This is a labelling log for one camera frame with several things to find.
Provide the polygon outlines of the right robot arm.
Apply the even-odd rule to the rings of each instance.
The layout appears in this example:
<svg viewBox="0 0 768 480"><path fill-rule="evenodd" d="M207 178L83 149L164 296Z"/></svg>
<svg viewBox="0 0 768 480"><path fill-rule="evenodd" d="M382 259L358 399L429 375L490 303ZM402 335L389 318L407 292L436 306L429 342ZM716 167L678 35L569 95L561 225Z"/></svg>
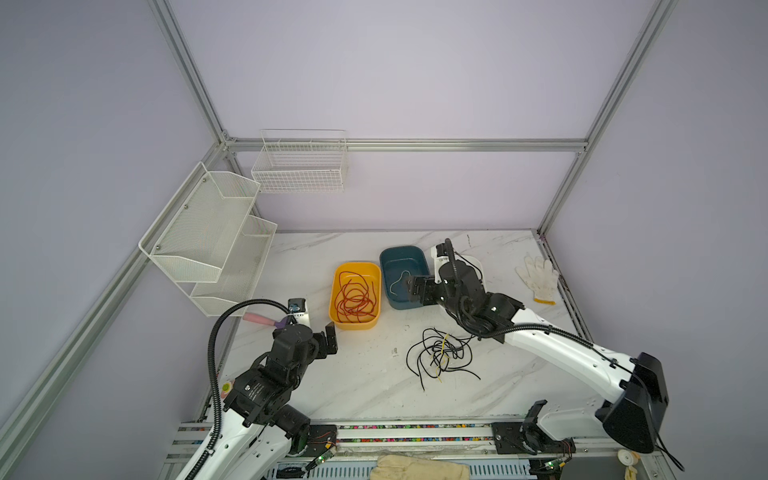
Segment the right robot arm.
<svg viewBox="0 0 768 480"><path fill-rule="evenodd" d="M599 346L545 320L523 302L486 290L481 269L450 240L433 247L433 275L407 278L409 297L438 305L470 336L526 350L590 387L595 401L573 408L536 401L517 425L516 445L536 455L575 438L606 436L627 450L664 447L661 426L669 405L662 363L642 352L631 357Z"/></svg>

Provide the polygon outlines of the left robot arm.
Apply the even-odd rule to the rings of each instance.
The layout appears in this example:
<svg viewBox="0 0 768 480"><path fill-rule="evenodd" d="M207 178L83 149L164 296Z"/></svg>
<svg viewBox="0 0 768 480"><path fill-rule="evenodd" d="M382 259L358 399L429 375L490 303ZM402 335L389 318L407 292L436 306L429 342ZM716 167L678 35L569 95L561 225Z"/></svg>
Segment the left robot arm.
<svg viewBox="0 0 768 480"><path fill-rule="evenodd" d="M221 396L216 343L222 325L250 306L270 306L287 320L273 332L269 351L237 376ZM203 443L177 475L179 479L261 479L286 456L304 451L310 419L288 404L308 367L338 352L335 327L314 332L304 298L286 305L250 299L225 310L212 327L207 346L213 426Z"/></svg>

